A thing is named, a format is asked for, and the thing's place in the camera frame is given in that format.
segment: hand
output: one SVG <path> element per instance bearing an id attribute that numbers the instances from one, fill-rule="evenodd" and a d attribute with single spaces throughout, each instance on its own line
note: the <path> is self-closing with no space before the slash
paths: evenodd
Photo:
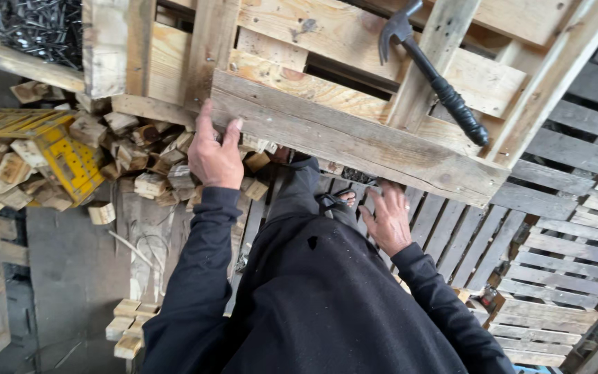
<path id="1" fill-rule="evenodd" d="M 412 243 L 407 217 L 410 206 L 403 191 L 397 186 L 384 181 L 381 187 L 382 196 L 368 189 L 368 196 L 375 202 L 375 217 L 364 206 L 359 207 L 359 211 L 368 227 L 368 233 L 389 257 L 393 257 Z"/>
<path id="2" fill-rule="evenodd" d="M 238 190 L 244 179 L 244 165 L 239 158 L 239 136 L 243 121 L 237 118 L 225 130 L 223 145 L 215 139 L 218 131 L 211 123 L 213 103 L 206 99 L 197 116 L 195 139 L 188 148 L 188 166 L 205 187 L 224 187 Z"/>

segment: man's left hand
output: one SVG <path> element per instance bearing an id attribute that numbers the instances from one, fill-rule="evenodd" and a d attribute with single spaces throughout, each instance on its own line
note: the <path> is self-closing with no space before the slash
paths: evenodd
<path id="1" fill-rule="evenodd" d="M 239 158 L 241 118 L 230 122 L 223 136 L 223 145 L 216 140 L 218 131 L 211 122 L 213 103 L 207 99 L 195 121 L 195 139 L 188 148 L 188 166 L 205 187 L 223 187 L 238 190 L 244 179 L 244 166 Z"/>

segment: wood grain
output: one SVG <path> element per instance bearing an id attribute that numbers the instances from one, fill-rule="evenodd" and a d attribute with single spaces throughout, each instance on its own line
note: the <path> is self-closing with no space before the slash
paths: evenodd
<path id="1" fill-rule="evenodd" d="M 509 173 L 226 72 L 214 87 L 216 122 L 242 116 L 244 132 L 447 198 L 482 206 Z"/>

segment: leg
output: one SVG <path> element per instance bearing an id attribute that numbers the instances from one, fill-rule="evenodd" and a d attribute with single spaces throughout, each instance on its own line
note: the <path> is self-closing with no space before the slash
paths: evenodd
<path id="1" fill-rule="evenodd" d="M 271 206 L 267 222 L 291 213 L 320 214 L 320 207 L 313 193 L 320 179 L 318 159 L 310 157 L 290 164 L 278 197 Z"/>

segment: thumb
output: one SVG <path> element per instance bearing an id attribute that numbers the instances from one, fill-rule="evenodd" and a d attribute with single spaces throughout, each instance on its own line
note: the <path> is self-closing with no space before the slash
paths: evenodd
<path id="1" fill-rule="evenodd" d="M 223 137 L 223 148 L 237 148 L 239 144 L 239 136 L 241 135 L 241 128 L 244 125 L 244 121 L 241 118 L 230 121 L 225 129 L 225 135 Z"/>
<path id="2" fill-rule="evenodd" d="M 368 232 L 371 235 L 375 235 L 375 229 L 377 228 L 378 224 L 375 222 L 375 218 L 373 218 L 371 211 L 362 205 L 359 207 L 359 212 L 361 212 L 361 219 L 363 220 L 363 223 L 366 224 Z"/>

